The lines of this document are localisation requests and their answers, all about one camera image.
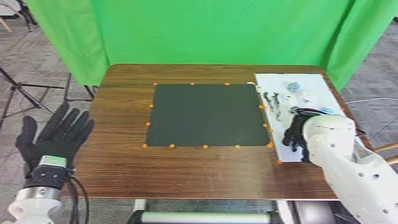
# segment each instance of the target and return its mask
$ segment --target tripod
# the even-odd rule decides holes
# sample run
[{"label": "tripod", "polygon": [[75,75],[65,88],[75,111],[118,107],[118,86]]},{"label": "tripod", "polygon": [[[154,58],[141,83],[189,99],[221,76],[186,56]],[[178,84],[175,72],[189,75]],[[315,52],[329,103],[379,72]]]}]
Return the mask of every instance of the tripod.
[{"label": "tripod", "polygon": [[15,81],[15,79],[11,78],[8,72],[4,71],[4,69],[0,68],[0,75],[4,80],[11,83],[11,93],[10,93],[10,98],[8,98],[8,102],[6,102],[6,108],[4,108],[4,113],[2,113],[2,117],[0,117],[0,131],[2,131],[2,126],[4,126],[4,120],[10,116],[17,115],[18,113],[22,113],[24,111],[10,114],[10,106],[11,106],[11,101],[13,101],[13,96],[15,96],[15,92],[22,93],[22,96],[26,97],[26,99],[29,100],[29,102],[34,105],[34,108],[40,108],[43,111],[47,111],[50,114],[54,113],[52,110],[49,109],[49,107],[45,106],[45,104],[42,103],[42,100],[38,100],[34,98],[34,96],[29,94],[27,90],[24,89],[24,87],[36,87],[36,88],[47,88],[49,89],[65,89],[65,87],[58,87],[58,86],[47,86],[47,85],[33,85],[33,84],[24,84],[18,83]]}]

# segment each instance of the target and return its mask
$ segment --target wooden table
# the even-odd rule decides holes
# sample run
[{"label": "wooden table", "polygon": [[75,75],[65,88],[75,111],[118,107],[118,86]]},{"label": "wooden table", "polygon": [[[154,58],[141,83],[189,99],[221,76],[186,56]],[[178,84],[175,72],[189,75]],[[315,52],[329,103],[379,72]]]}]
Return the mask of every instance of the wooden table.
[{"label": "wooden table", "polygon": [[[77,158],[77,175],[91,197],[337,199],[322,169],[306,163],[278,164],[276,149],[257,146],[143,148],[154,83],[244,84],[257,81],[255,73],[326,74],[315,66],[111,67],[91,108],[97,129]],[[329,86],[353,117],[331,82]]]}]

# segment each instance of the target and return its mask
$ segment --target yellow dot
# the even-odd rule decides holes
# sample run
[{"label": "yellow dot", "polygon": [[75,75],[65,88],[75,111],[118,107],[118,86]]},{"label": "yellow dot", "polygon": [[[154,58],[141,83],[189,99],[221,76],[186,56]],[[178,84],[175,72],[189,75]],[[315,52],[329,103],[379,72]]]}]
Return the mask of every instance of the yellow dot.
[{"label": "yellow dot", "polygon": [[274,142],[271,142],[271,143],[267,144],[267,148],[269,148],[269,149],[274,148]]}]

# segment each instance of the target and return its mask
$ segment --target white paper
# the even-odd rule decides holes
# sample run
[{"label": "white paper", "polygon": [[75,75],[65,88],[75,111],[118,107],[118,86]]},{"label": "white paper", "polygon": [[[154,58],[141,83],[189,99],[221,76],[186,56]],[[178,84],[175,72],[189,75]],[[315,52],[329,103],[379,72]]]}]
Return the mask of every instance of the white paper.
[{"label": "white paper", "polygon": [[[283,145],[285,131],[290,128],[294,120],[294,114],[289,112],[292,104],[299,104],[297,106],[312,107],[313,109],[329,108],[333,109],[335,114],[345,115],[340,103],[329,90],[322,74],[257,74],[257,80],[258,80],[258,91],[262,94],[262,100],[264,104],[267,105],[267,118],[269,118],[269,125],[274,130],[273,136],[274,136],[274,144],[278,149],[280,160],[283,162],[301,162],[303,150],[297,150],[297,152],[294,152],[292,147]],[[289,91],[289,85],[294,82],[301,84],[299,94],[294,94]],[[276,119],[276,112],[271,111],[269,102],[264,96],[265,92],[271,93],[269,94],[271,99],[274,93],[280,93],[281,121],[278,121]],[[312,103],[305,103],[303,95],[313,98]]]}]

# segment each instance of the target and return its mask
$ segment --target fabric backdrop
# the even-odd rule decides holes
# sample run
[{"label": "fabric backdrop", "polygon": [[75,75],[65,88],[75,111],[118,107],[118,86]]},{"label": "fabric backdrop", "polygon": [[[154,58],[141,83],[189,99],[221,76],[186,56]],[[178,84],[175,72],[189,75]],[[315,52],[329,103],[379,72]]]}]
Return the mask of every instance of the fabric backdrop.
[{"label": "fabric backdrop", "polygon": [[27,3],[86,85],[113,64],[287,64],[322,66],[342,89],[398,12],[397,0]]}]

